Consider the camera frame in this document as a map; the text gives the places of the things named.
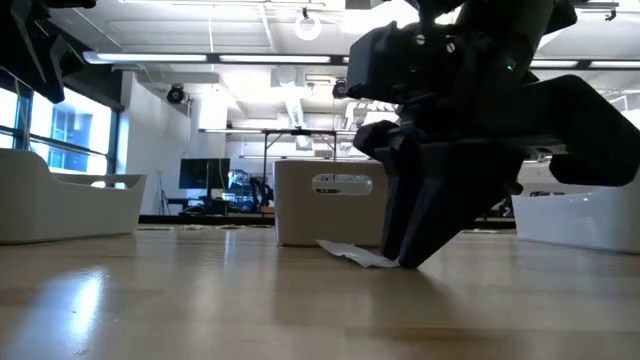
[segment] white paper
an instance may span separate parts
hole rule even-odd
[[[316,240],[316,242],[331,254],[349,258],[365,268],[370,266],[385,268],[400,266],[400,264],[395,261],[391,261],[383,256],[376,255],[352,244],[335,243],[327,240]]]

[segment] fluorescent light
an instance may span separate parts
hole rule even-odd
[[[295,55],[220,55],[221,62],[256,62],[256,63],[322,63],[331,62],[329,56],[295,56]]]
[[[311,21],[313,21],[313,25],[311,26],[311,29],[303,30],[302,22],[307,19],[310,19]],[[298,37],[298,39],[304,40],[304,41],[312,41],[317,39],[318,36],[320,36],[320,33],[322,32],[322,23],[320,22],[320,19],[315,15],[309,14],[305,19],[305,17],[302,16],[302,14],[300,14],[293,25],[293,30],[296,36]]]
[[[640,61],[594,61],[591,63],[592,68],[638,68]]]
[[[228,6],[228,7],[239,7],[239,6],[250,6],[255,7],[257,5],[264,5],[266,8],[283,8],[283,7],[293,7],[300,6],[300,3],[295,1],[286,1],[286,2],[264,2],[257,0],[235,0],[235,1],[209,1],[209,0],[120,0],[123,4],[141,4],[141,5],[188,5],[188,6]],[[325,8],[324,3],[311,4],[305,2],[304,5],[309,9],[318,9],[322,10]]]
[[[325,81],[327,81],[327,82],[331,83],[331,82],[336,80],[335,77],[330,76],[330,75],[316,75],[316,74],[307,74],[307,75],[305,75],[304,78],[305,78],[306,81],[313,81],[313,82],[318,82],[318,81],[325,82]]]
[[[261,134],[259,129],[201,129],[203,132],[216,134]]]
[[[255,159],[255,160],[263,160],[265,157],[262,155],[240,155],[238,156],[240,159]],[[267,159],[280,159],[280,160],[331,160],[333,161],[333,157],[322,157],[322,156],[291,156],[291,155],[267,155]],[[368,157],[337,157],[336,160],[369,160]]]
[[[135,62],[207,62],[203,54],[141,54],[141,53],[99,53],[86,51],[84,58],[90,64],[117,64]]]
[[[577,61],[566,60],[533,60],[531,67],[538,68],[572,68],[578,65]]]

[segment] wall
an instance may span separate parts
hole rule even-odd
[[[198,131],[203,118],[215,116],[205,101],[193,101],[189,118],[142,86],[134,73],[125,72],[122,103],[126,110],[120,118],[116,172],[147,175],[141,213],[159,213],[158,172],[167,197],[201,195],[201,190],[180,189],[179,176],[182,158],[225,156],[224,134]],[[178,210],[171,207],[173,215]]]
[[[209,101],[216,101],[215,98],[195,99],[191,105],[191,128],[189,151],[184,154],[184,158],[224,158],[225,157],[225,134],[201,133],[199,131],[202,123],[211,124],[212,122],[220,122],[220,119],[211,119],[224,117],[222,121],[226,124],[226,111],[220,112],[212,108]],[[197,197],[204,195],[202,190],[187,190],[188,197]]]
[[[178,188],[180,158],[189,152],[191,119],[141,86],[131,72],[122,84],[116,171],[147,175],[140,212],[158,214],[160,181],[167,197],[185,197]]]

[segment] window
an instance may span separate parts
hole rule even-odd
[[[5,89],[0,89],[0,125],[10,128],[16,127],[17,108],[18,95]]]
[[[0,148],[11,149],[13,147],[13,136],[0,134]]]
[[[111,109],[64,89],[65,101],[53,105],[42,95],[33,96],[31,134],[107,154]]]
[[[107,106],[64,89],[52,104],[35,93],[31,108],[31,149],[51,171],[104,175],[108,171],[113,113]]]
[[[84,154],[36,141],[31,142],[31,148],[47,162],[52,172],[92,175],[107,173],[107,158],[104,156]]]

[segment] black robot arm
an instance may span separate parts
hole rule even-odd
[[[434,19],[462,4],[453,25]],[[383,254],[419,266],[522,187],[522,161],[552,155],[570,184],[622,186],[640,132],[582,79],[539,82],[543,35],[573,25],[567,0],[419,1],[420,23],[374,29],[349,54],[347,95],[400,104],[400,124],[360,128],[354,146],[383,163]]]
[[[2,0],[0,33],[6,49],[0,52],[0,81],[20,81],[53,103],[64,100],[62,77],[84,67],[84,60],[42,22],[49,8],[96,6],[96,0]]]

